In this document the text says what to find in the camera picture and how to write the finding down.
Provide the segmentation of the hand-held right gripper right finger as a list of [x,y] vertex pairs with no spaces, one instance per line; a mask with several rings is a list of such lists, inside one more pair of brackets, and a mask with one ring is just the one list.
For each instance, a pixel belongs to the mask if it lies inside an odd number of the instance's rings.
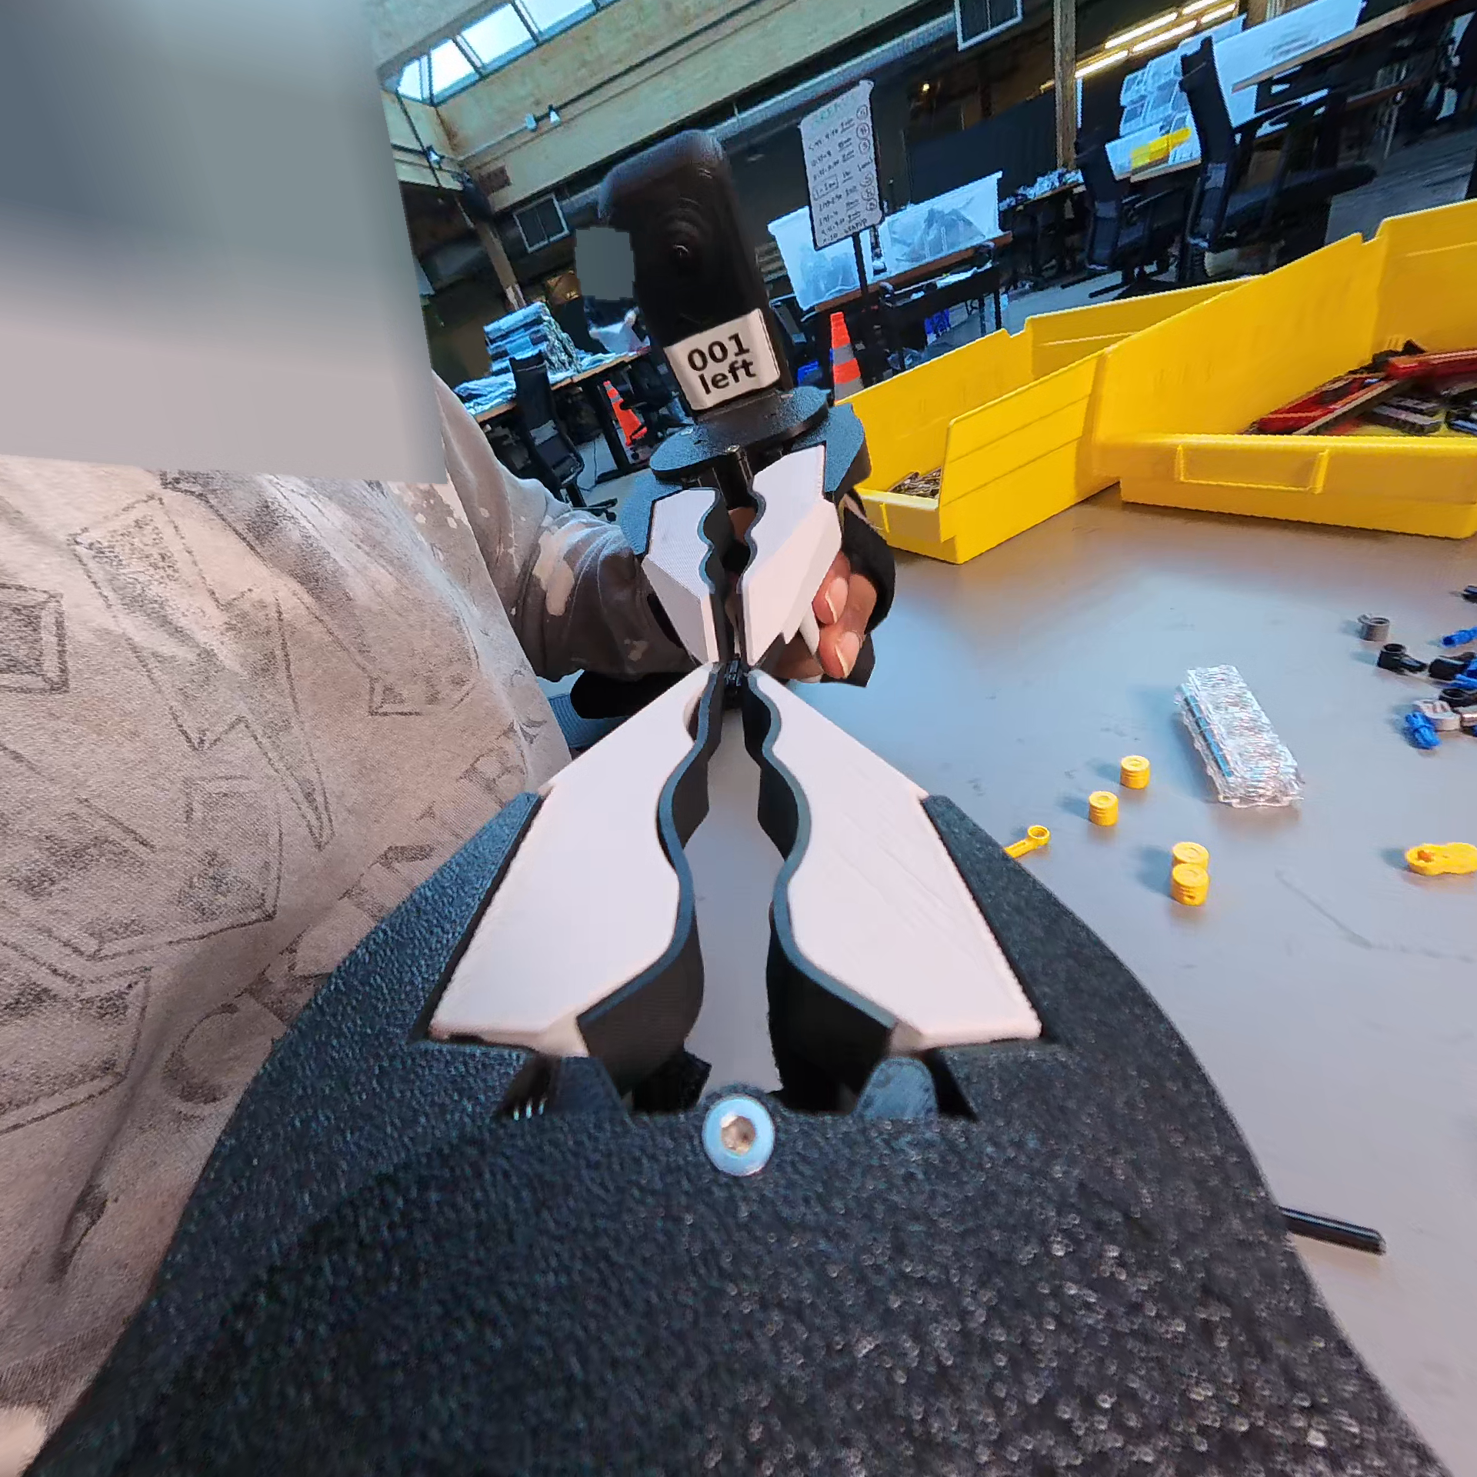
[[955,865],[928,793],[753,671],[746,745],[782,863],[770,904],[791,1049],[1034,1041],[1041,1018]]

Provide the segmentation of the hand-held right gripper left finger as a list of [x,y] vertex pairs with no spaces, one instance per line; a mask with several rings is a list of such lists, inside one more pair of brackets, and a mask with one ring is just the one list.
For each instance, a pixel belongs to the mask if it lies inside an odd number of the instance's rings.
[[427,1030],[545,1058],[670,1058],[703,998],[684,840],[707,814],[710,670],[542,786]]

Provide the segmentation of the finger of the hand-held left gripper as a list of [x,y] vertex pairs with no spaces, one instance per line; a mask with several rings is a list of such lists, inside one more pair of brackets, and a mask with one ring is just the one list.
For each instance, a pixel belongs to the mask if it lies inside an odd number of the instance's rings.
[[730,659],[728,543],[730,517],[719,490],[686,487],[652,503],[642,571],[677,640],[709,666]]
[[825,446],[795,450],[753,478],[758,504],[746,533],[749,559],[735,587],[742,659],[761,668],[797,636],[819,645],[814,599],[833,564],[842,527],[825,496]]

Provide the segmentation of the transparent cylinder block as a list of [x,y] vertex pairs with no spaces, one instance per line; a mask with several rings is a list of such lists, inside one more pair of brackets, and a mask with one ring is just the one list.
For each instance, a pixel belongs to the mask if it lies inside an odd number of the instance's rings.
[[1175,701],[1219,802],[1229,807],[1301,802],[1299,765],[1234,666],[1190,670]]

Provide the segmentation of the pile of mixed building parts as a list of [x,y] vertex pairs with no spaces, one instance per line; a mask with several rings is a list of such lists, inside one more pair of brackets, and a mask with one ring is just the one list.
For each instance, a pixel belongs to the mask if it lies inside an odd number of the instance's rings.
[[1428,689],[1410,700],[1401,728],[1414,747],[1438,747],[1449,735],[1475,736],[1475,629],[1473,624],[1444,634],[1438,652],[1414,657],[1403,652],[1407,670]]

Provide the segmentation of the person's left forearm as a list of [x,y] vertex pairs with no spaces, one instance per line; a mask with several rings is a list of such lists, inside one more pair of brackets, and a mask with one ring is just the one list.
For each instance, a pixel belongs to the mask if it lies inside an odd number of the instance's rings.
[[689,671],[622,531],[513,476],[450,387],[433,385],[450,483],[535,675]]

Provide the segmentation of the grey desk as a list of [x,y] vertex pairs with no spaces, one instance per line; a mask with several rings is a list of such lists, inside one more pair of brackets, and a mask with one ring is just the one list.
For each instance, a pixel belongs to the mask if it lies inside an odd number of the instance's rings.
[[1173,1021],[1027,867],[948,800],[965,874],[1043,1039],[946,1046],[944,1111],[809,1113],[786,1085],[753,1180],[682,1150],[644,1392],[582,1417],[524,1378],[459,1435],[450,1396],[401,1471],[1445,1473],[1289,1246],[1254,1155]]

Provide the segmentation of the wooden standing desk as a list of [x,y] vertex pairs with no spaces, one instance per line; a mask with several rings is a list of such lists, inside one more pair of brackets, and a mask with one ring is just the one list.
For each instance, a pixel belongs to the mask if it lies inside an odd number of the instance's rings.
[[1342,56],[1345,51],[1364,45],[1375,38],[1384,37],[1386,33],[1394,35],[1396,31],[1403,31],[1419,21],[1426,21],[1431,17],[1444,19],[1449,12],[1468,12],[1473,7],[1473,1],[1412,1],[1398,5],[1370,21],[1357,24],[1356,28],[1349,30],[1335,40],[1322,42],[1320,45],[1305,49],[1298,54],[1291,54],[1282,61],[1273,61],[1266,68],[1247,75],[1245,79],[1238,79],[1236,82],[1233,82],[1231,93],[1236,95],[1245,89],[1254,89],[1257,86],[1262,86],[1264,82],[1271,82],[1277,77],[1282,77],[1287,72],[1301,68],[1313,61],[1333,60],[1336,56]]

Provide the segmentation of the person's left hand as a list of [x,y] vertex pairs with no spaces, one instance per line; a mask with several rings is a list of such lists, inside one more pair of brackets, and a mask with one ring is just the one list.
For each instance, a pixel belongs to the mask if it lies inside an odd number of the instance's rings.
[[840,550],[811,601],[818,624],[818,649],[807,649],[802,636],[765,663],[779,680],[833,680],[863,689],[874,671],[874,627],[890,613],[895,592],[893,554],[862,555],[862,562]]

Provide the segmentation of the white sign board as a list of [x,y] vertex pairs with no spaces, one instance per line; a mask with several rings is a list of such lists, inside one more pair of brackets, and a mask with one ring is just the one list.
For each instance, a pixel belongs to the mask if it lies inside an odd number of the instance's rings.
[[819,253],[883,220],[872,93],[874,82],[862,79],[800,121],[811,234]]

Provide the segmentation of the black office chair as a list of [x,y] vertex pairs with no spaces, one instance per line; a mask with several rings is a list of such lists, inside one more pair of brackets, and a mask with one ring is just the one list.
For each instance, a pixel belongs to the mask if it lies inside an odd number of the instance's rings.
[[580,485],[586,462],[561,423],[543,357],[512,355],[510,371],[533,473],[563,503],[612,522],[614,499],[596,503],[586,499]]
[[1342,160],[1343,93],[1278,103],[1231,119],[1211,40],[1180,61],[1199,147],[1176,263],[1180,285],[1210,279],[1208,260],[1264,251],[1282,265],[1324,244],[1335,197],[1375,181],[1366,160]]

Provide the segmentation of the person's grey speckled sweatshirt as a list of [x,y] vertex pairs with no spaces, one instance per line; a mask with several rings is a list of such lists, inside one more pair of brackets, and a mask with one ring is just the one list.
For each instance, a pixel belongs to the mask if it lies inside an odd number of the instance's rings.
[[320,983],[566,749],[452,485],[3,457],[3,1473]]

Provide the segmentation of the ceiling light strips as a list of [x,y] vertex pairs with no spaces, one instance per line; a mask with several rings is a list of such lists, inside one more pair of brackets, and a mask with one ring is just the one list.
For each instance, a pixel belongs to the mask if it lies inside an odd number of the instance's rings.
[[1076,63],[1076,81],[1125,67],[1132,58],[1159,54],[1199,31],[1213,30],[1245,10],[1243,1],[1190,1],[1111,35]]

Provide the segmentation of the heap of red black parts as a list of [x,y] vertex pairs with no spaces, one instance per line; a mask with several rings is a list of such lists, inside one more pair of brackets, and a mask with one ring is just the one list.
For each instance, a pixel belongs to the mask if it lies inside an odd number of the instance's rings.
[[1408,438],[1475,436],[1475,350],[1426,350],[1415,341],[1255,418],[1250,434]]

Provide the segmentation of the wooden post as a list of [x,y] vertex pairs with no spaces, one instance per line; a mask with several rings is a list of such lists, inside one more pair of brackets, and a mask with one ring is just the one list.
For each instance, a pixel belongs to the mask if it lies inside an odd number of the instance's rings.
[[1078,1],[1055,0],[1051,16],[1057,167],[1067,170],[1078,142]]

